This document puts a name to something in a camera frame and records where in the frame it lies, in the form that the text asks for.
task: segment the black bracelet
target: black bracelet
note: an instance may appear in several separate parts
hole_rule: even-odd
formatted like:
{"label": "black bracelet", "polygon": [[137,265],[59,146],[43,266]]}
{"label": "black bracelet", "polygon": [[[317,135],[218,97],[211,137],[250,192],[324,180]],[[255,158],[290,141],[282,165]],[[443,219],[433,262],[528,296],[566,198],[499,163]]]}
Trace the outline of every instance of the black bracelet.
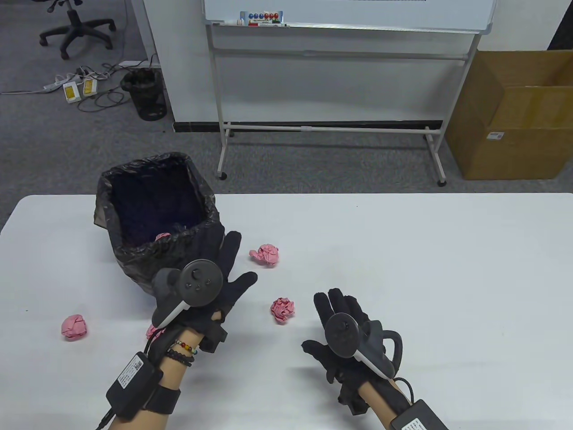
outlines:
{"label": "black bracelet", "polygon": [[193,364],[193,362],[195,361],[195,357],[188,357],[188,356],[183,355],[177,351],[173,351],[173,349],[171,349],[171,348],[169,348],[165,352],[165,356],[171,358],[172,360],[178,361],[181,364],[186,365],[188,368],[190,368],[191,364]]}

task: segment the black garbage bag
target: black garbage bag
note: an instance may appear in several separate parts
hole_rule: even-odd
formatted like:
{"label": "black garbage bag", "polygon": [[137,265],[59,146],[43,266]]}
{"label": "black garbage bag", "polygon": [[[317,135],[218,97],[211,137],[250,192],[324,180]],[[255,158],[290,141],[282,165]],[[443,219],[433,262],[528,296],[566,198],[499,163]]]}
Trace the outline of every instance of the black garbage bag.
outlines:
{"label": "black garbage bag", "polygon": [[94,223],[107,229],[125,274],[151,295],[151,280],[160,269],[182,269],[197,259],[198,241],[208,230],[217,231],[209,240],[219,244],[224,234],[211,187],[182,153],[134,160],[103,172]]}

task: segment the forearm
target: forearm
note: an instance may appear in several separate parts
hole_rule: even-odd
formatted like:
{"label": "forearm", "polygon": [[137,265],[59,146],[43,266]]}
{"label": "forearm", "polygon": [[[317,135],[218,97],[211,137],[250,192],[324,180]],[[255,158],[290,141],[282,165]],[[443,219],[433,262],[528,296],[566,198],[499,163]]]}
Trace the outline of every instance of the forearm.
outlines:
{"label": "forearm", "polygon": [[[184,331],[179,340],[187,345],[197,348],[203,339],[203,335],[192,330]],[[191,356],[191,353],[179,345],[174,345],[173,350]],[[163,371],[163,378],[159,385],[169,388],[171,390],[178,390],[187,366],[171,358],[164,358],[159,368]],[[123,421],[115,417],[109,430],[164,430],[167,425],[169,415],[161,415],[150,411],[139,411],[133,420]]]}
{"label": "forearm", "polygon": [[[394,381],[390,381],[396,390],[402,392]],[[384,428],[390,430],[390,423],[397,417],[396,413],[388,406],[388,403],[378,394],[372,384],[366,382],[358,389],[358,394],[372,408]]]}

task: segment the crumpled pink paper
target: crumpled pink paper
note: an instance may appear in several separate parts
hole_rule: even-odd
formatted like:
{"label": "crumpled pink paper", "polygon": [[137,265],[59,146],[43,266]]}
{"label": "crumpled pink paper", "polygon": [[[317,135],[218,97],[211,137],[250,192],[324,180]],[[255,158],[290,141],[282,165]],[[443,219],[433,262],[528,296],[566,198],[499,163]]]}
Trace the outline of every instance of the crumpled pink paper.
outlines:
{"label": "crumpled pink paper", "polygon": [[271,305],[270,313],[273,314],[277,323],[284,324],[288,318],[295,314],[295,303],[287,298],[280,297]]}
{"label": "crumpled pink paper", "polygon": [[271,244],[261,245],[258,251],[251,250],[249,255],[269,266],[274,266],[278,263],[278,248]]}
{"label": "crumpled pink paper", "polygon": [[[152,325],[149,326],[149,329],[147,329],[146,333],[145,333],[145,337],[147,338],[147,340],[149,340],[152,336],[153,333],[155,333],[157,331],[157,329]],[[155,336],[154,340],[157,339],[159,336],[161,336],[161,333],[159,333],[157,336]]]}
{"label": "crumpled pink paper", "polygon": [[155,236],[155,241],[157,242],[162,237],[169,237],[169,236],[171,236],[171,233],[159,233],[157,236]]}
{"label": "crumpled pink paper", "polygon": [[62,334],[68,341],[76,341],[88,333],[84,317],[81,315],[71,315],[62,323]]}

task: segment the chair base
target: chair base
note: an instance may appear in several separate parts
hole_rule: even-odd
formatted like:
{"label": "chair base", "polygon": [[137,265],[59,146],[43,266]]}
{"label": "chair base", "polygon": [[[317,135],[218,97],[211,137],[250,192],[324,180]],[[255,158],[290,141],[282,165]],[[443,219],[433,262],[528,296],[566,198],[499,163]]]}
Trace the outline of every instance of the chair base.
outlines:
{"label": "chair base", "polygon": [[106,49],[113,49],[110,37],[95,29],[100,25],[108,25],[109,31],[114,32],[117,28],[115,22],[112,19],[93,19],[91,21],[81,22],[75,10],[68,10],[68,17],[70,19],[70,25],[64,25],[62,27],[57,27],[47,32],[40,34],[40,45],[47,46],[48,36],[56,36],[58,34],[64,34],[64,40],[60,45],[60,55],[64,60],[69,59],[68,46],[76,37],[92,36],[101,39],[105,42]]}

